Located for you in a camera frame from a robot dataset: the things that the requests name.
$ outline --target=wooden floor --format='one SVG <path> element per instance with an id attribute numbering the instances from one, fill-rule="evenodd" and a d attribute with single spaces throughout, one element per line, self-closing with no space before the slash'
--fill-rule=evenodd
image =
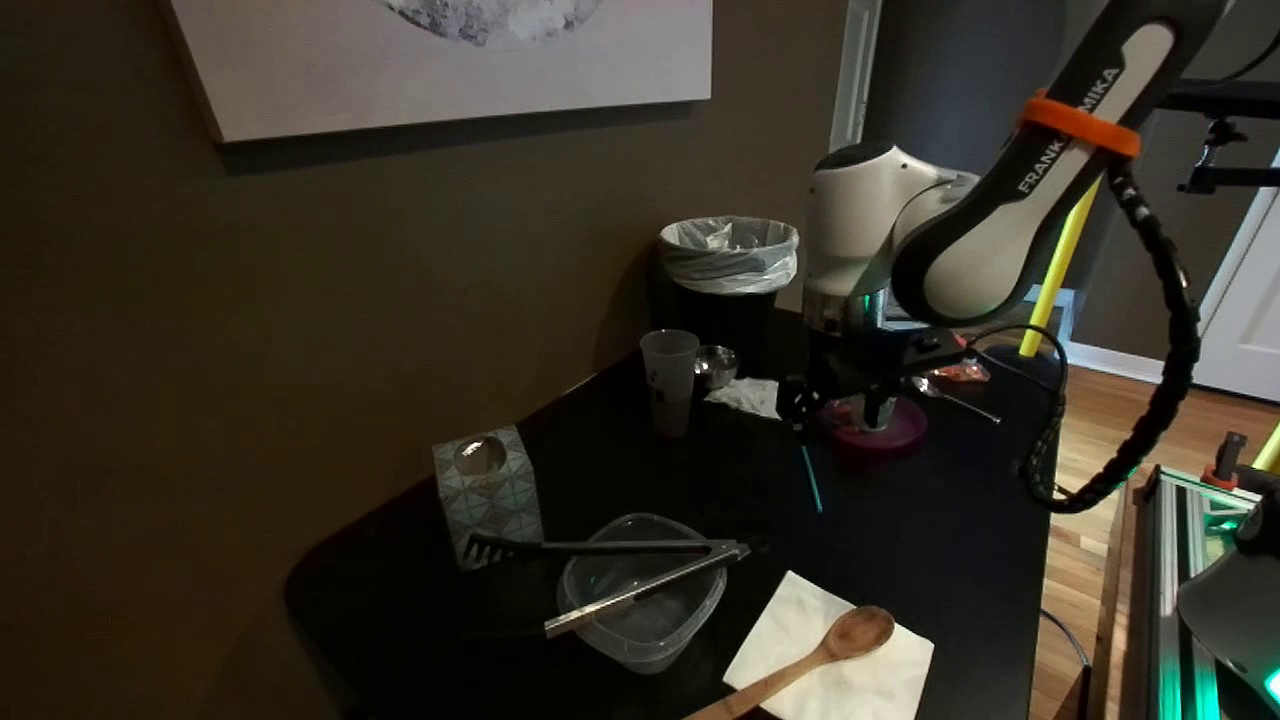
<path id="1" fill-rule="evenodd" d="M 1103 461 L 1129 436 L 1134 422 L 1146 412 L 1148 397 L 1153 383 L 1071 367 L 1056 480 L 1082 488 L 1089 476 L 1097 476 L 1097 467 L 1103 467 Z M 1243 431 L 1247 447 L 1241 461 L 1253 461 L 1275 423 L 1275 403 L 1198 390 L 1184 400 L 1176 423 L 1165 431 L 1165 441 L 1134 480 L 1146 480 L 1153 465 L 1205 473 L 1225 431 Z M 1033 720 L 1062 717 L 1082 664 L 1093 660 L 1103 608 L 1100 597 L 1114 549 L 1114 522 L 1119 512 L 1119 499 L 1126 488 L 1086 518 L 1052 518 L 1046 612 L 1052 612 L 1078 635 L 1082 648 L 1071 648 L 1071 639 L 1052 622 L 1041 622 Z M 1110 717 L 1119 717 L 1118 673 L 1110 692 Z"/>

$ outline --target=framed picture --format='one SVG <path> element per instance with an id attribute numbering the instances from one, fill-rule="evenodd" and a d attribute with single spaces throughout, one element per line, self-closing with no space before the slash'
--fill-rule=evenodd
<path id="1" fill-rule="evenodd" d="M 220 143 L 712 98 L 712 0 L 170 0 Z"/>

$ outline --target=white napkin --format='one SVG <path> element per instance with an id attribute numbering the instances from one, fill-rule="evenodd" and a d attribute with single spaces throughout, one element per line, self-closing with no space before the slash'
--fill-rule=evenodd
<path id="1" fill-rule="evenodd" d="M 729 403 L 748 418 L 779 422 L 775 418 L 775 381 L 760 381 L 760 375 L 739 375 L 739 381 L 717 390 L 707 397 L 707 403 Z"/>
<path id="2" fill-rule="evenodd" d="M 810 656 L 830 623 L 852 604 L 790 572 L 745 648 L 731 656 L 723 686 L 745 689 L 800 656 Z M 923 698 L 931 639 L 893 628 L 874 656 L 823 664 L 775 692 L 765 709 L 786 720 L 914 720 Z"/>

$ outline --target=clear plastic container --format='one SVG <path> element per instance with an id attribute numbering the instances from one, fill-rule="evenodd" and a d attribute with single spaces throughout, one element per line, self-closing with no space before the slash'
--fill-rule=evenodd
<path id="1" fill-rule="evenodd" d="M 612 525 L 605 525 L 591 541 L 701 541 L 701 531 L 647 518 L 628 512 Z M 590 602 L 600 602 L 609 593 L 619 593 L 635 580 L 661 577 L 677 565 L 690 565 L 686 553 L 645 553 L 645 556 L 578 556 L 566 565 L 559 577 L 559 608 L 581 608 Z M 690 639 L 707 623 L 723 597 L 729 572 L 707 567 L 698 577 L 686 577 L 661 593 L 639 597 L 635 604 L 590 622 L 581 632 L 584 644 L 612 656 L 618 664 L 657 677 L 677 664 L 677 656 L 690 648 Z"/>

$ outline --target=black table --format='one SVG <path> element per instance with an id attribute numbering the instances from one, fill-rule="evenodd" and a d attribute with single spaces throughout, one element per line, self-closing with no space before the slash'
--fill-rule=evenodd
<path id="1" fill-rule="evenodd" d="M 770 349 L 765 363 L 796 373 L 800 326 L 779 321 Z M 657 441 L 635 357 L 533 412 L 522 436 L 550 538 L 661 512 L 753 543 L 717 618 L 661 677 L 634 677 L 578 635 L 467 639 L 474 580 L 454 567 L 431 480 L 314 549 L 284 602 L 349 717 L 661 720 L 723 692 L 731 654 L 794 567 L 937 644 L 922 717 L 1030 717 L 1047 512 L 1018 467 L 1047 403 L 1007 375 L 976 400 L 1004 423 L 930 403 L 930 436 L 897 456 L 818 441 L 823 512 L 786 423 L 701 407 L 690 441 Z"/>

